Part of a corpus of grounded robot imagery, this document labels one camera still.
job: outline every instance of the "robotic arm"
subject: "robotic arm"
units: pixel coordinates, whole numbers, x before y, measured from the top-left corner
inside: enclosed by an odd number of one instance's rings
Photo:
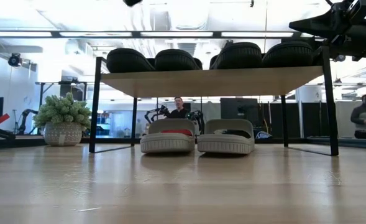
[[[205,132],[205,122],[203,120],[203,113],[201,111],[194,111],[187,114],[187,118],[191,121],[196,121],[199,126],[200,134]]]
[[[31,110],[31,109],[25,109],[22,112],[22,114],[21,114],[22,121],[21,121],[21,125],[18,129],[18,134],[24,134],[24,131],[26,129],[25,123],[27,122],[27,117],[28,117],[29,113],[38,114],[38,111],[34,111],[34,110]]]
[[[154,113],[156,112],[156,114],[154,114],[152,117],[151,117],[151,120],[149,119],[148,115],[150,113]],[[147,111],[147,113],[144,115],[144,118],[148,121],[149,124],[151,124],[152,122],[154,122],[154,117],[156,115],[164,115],[166,116],[167,118],[170,116],[170,113],[169,113],[169,110],[166,106],[162,105],[160,108],[157,108],[157,109],[154,109],[154,110],[150,110],[150,111]]]
[[[350,55],[358,61],[366,57],[365,16],[366,0],[344,0],[323,15],[291,22],[289,28],[325,38],[321,45],[329,46],[333,59]]]

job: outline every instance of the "man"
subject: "man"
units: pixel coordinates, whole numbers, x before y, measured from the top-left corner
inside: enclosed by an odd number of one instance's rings
[[[186,118],[186,115],[188,113],[188,110],[186,110],[183,105],[183,99],[181,99],[181,97],[175,97],[175,105],[176,105],[176,109],[173,110],[170,113],[169,118]]]
[[[351,113],[351,122],[355,124],[357,139],[366,139],[366,95],[361,97],[362,104],[354,108]]]

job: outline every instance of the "wooden tabletop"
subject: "wooden tabletop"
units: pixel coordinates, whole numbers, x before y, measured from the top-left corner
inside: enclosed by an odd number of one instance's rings
[[[285,95],[323,74],[321,66],[103,74],[133,97]]]

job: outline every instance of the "fluorescent light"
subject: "fluorescent light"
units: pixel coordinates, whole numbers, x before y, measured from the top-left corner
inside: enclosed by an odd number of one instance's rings
[[[141,32],[144,37],[211,37],[213,32],[195,32],[195,31],[179,31],[179,32]]]
[[[165,44],[208,44],[209,40],[183,39],[183,40],[165,40]]]
[[[0,32],[0,37],[51,37],[50,32]]]
[[[222,37],[291,37],[292,32],[222,32]]]
[[[131,32],[60,32],[63,37],[131,37]]]

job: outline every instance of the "white plant pot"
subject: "white plant pot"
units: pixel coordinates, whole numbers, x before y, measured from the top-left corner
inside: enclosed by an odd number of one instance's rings
[[[45,142],[51,146],[75,146],[82,138],[81,124],[79,123],[58,123],[48,122],[43,134]]]

